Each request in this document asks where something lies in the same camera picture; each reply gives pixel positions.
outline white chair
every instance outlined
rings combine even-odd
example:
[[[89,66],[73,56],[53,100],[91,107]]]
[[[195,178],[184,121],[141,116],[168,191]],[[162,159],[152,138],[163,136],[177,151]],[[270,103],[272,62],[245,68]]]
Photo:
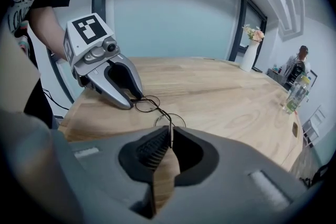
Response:
[[[304,131],[303,133],[303,139],[306,140],[307,145],[309,146],[312,142],[314,142],[319,136],[319,129],[318,126],[324,121],[326,118],[325,113],[322,110],[321,105],[315,110],[313,115],[304,123],[303,126],[307,127],[307,125],[310,125],[307,130]]]

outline water bottle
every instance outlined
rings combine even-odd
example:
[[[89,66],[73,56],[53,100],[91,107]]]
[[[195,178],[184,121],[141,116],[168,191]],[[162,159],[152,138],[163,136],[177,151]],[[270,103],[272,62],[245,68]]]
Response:
[[[300,76],[299,80],[291,88],[291,93],[287,98],[284,110],[291,114],[299,106],[309,90],[310,80],[306,76]]]

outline flower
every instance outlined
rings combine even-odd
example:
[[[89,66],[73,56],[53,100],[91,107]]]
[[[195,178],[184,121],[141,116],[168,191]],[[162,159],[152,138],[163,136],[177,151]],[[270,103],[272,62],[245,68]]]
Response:
[[[257,42],[261,42],[262,39],[265,37],[264,33],[261,30],[256,30],[253,35],[253,40]]]
[[[257,42],[261,42],[265,37],[264,33],[260,30],[260,27],[256,27],[257,30],[251,28],[249,25],[243,26],[243,31],[247,34],[248,38],[251,40],[255,40]]]

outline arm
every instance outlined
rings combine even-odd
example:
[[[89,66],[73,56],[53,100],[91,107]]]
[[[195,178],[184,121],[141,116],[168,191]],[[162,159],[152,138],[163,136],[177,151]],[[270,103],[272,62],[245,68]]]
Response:
[[[46,47],[67,60],[63,47],[65,31],[58,24],[52,7],[33,8],[29,14],[29,25]]]

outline wire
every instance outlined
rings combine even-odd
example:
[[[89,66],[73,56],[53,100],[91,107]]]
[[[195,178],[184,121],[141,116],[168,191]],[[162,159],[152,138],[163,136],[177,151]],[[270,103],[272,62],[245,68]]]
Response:
[[[65,108],[64,106],[61,106],[60,104],[58,104],[52,97],[51,97],[51,94],[48,90],[42,88],[43,90],[43,93],[46,95],[46,97],[48,97],[50,100],[52,100],[52,102],[54,102],[55,104],[57,104],[60,108],[63,108],[65,110],[69,110],[68,108]]]
[[[138,110],[138,111],[140,111],[140,112],[143,112],[143,113],[149,113],[149,112],[152,112],[152,111],[155,111],[155,110],[159,110],[160,111],[160,113],[162,114],[160,117],[158,117],[156,120],[155,120],[155,122],[154,122],[154,126],[156,126],[156,124],[157,124],[157,122],[159,121],[159,119],[161,119],[163,116],[164,117],[166,117],[168,120],[169,120],[169,136],[170,136],[170,144],[169,144],[169,147],[171,148],[172,147],[172,140],[171,140],[171,135],[172,135],[172,133],[171,133],[171,128],[172,128],[172,126],[174,126],[175,127],[175,124],[172,122],[172,118],[170,117],[170,115],[176,115],[176,116],[178,116],[182,121],[183,121],[183,123],[184,123],[184,127],[186,127],[186,124],[185,124],[185,121],[184,121],[184,119],[181,117],[181,116],[179,116],[179,115],[177,115],[177,114],[175,114],[175,113],[167,113],[167,112],[165,112],[163,109],[161,109],[161,108],[159,108],[159,105],[157,105],[152,99],[149,99],[149,98],[147,98],[147,97],[155,97],[155,98],[157,98],[158,99],[158,101],[159,101],[159,105],[160,105],[160,99],[158,98],[158,97],[156,97],[156,96],[154,96],[154,95],[146,95],[146,96],[144,96],[143,95],[143,97],[142,97],[142,99],[131,99],[131,101],[133,102],[133,103],[135,103],[135,108]],[[156,109],[151,109],[151,110],[149,110],[149,111],[142,111],[142,110],[140,110],[138,107],[137,107],[137,103],[139,103],[139,102],[143,102],[143,101],[148,101],[148,102],[151,102],[154,106],[156,106]]]
[[[178,116],[178,117],[183,121],[184,127],[186,127],[185,121],[184,121],[184,119],[183,119],[181,116],[179,116],[179,115],[177,115],[177,114],[175,114],[175,113],[168,113],[168,115],[175,115],[175,116]],[[154,123],[154,126],[156,126],[157,122],[158,122],[162,117],[163,117],[163,115],[160,116],[160,117],[158,117],[158,118],[156,119],[156,121],[155,121],[155,123]]]

